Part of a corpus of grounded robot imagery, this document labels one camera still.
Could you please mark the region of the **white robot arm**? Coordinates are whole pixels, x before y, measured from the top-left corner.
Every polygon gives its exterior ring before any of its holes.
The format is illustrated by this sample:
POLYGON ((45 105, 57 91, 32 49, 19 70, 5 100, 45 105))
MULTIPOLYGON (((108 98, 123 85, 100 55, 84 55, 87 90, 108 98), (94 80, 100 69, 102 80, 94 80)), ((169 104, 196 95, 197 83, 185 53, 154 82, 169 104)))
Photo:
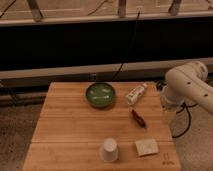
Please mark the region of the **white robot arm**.
POLYGON ((213 87, 206 83, 208 68, 193 61, 170 69, 165 74, 166 86, 161 103, 166 109, 177 109, 186 99, 197 103, 213 115, 213 87))

